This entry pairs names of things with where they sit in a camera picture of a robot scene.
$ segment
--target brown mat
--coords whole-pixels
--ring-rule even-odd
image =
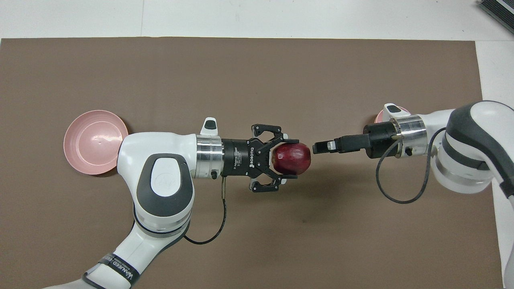
[[[123,179],[83,175],[64,157],[64,133],[86,111],[112,111],[131,132],[198,133],[213,116],[223,138],[249,138],[252,124],[275,124],[311,146],[360,133],[387,102],[429,113],[480,99],[473,42],[3,39],[0,287],[76,280],[129,232]],[[418,202],[398,205],[378,191],[376,163],[364,152],[315,155],[277,193],[228,178],[218,239],[180,241],[136,287],[502,286],[490,189],[462,195],[431,178]],[[384,187],[415,195],[424,164],[388,159]],[[190,237],[217,231],[220,183],[195,181]]]

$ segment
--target black cable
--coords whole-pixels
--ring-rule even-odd
[[[380,191],[382,192],[382,194],[390,199],[391,201],[395,202],[395,203],[398,203],[398,204],[410,204],[412,202],[414,202],[415,200],[419,199],[419,197],[421,197],[421,195],[423,194],[423,192],[425,191],[426,187],[427,187],[427,183],[428,183],[428,176],[430,174],[430,157],[432,156],[432,146],[434,145],[434,140],[436,138],[436,136],[444,131],[446,128],[442,128],[438,131],[436,131],[434,133],[434,135],[432,136],[432,138],[430,139],[430,142],[428,143],[428,152],[427,152],[427,168],[426,168],[426,171],[425,171],[425,180],[423,181],[423,185],[421,186],[421,189],[418,193],[418,195],[416,195],[414,198],[410,199],[410,200],[407,200],[407,201],[400,201],[400,200],[397,200],[391,196],[389,196],[383,189],[382,189],[382,185],[380,184],[380,177],[378,175],[379,171],[380,171],[380,165],[382,165],[382,162],[383,160],[386,158],[387,155],[389,155],[389,153],[393,150],[393,148],[398,145],[400,143],[400,141],[403,139],[403,136],[401,136],[399,139],[397,139],[386,151],[385,153],[382,155],[382,157],[380,158],[380,160],[378,161],[378,164],[377,164],[377,169],[376,169],[376,172],[375,172],[375,177],[377,178],[377,185],[378,185],[378,189],[380,189]]]
[[[219,230],[216,233],[216,235],[214,235],[212,238],[210,238],[210,239],[208,239],[206,241],[203,241],[203,242],[192,240],[188,236],[184,236],[184,239],[186,239],[189,242],[191,242],[193,244],[196,244],[196,245],[204,245],[204,244],[207,244],[207,243],[213,241],[214,239],[216,239],[216,237],[219,236],[219,233],[222,232],[223,227],[225,225],[225,220],[227,219],[227,203],[225,202],[225,178],[226,177],[223,177],[223,179],[222,179],[223,221],[222,221],[222,225],[221,225],[221,227],[219,227]]]

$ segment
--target red apple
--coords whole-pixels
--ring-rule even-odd
[[[299,175],[310,166],[310,149],[303,143],[283,143],[271,155],[273,168],[281,174]]]

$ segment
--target white floor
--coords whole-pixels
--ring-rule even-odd
[[[484,99],[514,107],[514,34],[475,0],[0,0],[0,39],[139,36],[471,40]],[[514,211],[493,195],[503,269]]]

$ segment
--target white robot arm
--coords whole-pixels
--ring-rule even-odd
[[[401,158],[430,152],[432,171],[446,188],[459,193],[477,193],[484,190],[494,177],[514,206],[512,108],[499,102],[481,101],[455,110],[411,115],[388,103],[382,117],[382,122],[366,125],[361,135],[316,142],[313,153],[347,153],[366,149],[370,158]],[[446,128],[445,133],[435,135],[443,128]],[[514,288],[513,255],[514,250],[504,273],[507,288]]]
[[[159,253],[185,236],[194,201],[193,178],[245,175],[251,178],[252,192],[278,191],[285,180],[297,178],[277,174],[269,166],[270,149],[281,142],[299,141],[288,139],[274,125],[255,124],[252,131],[253,137],[247,140],[221,139],[216,120],[207,118],[198,135],[147,132],[126,137],[117,169],[134,202],[131,232],[82,279],[49,289],[131,288]],[[273,138],[262,142],[258,136],[265,131],[272,132]],[[271,182],[256,181],[261,174]]]

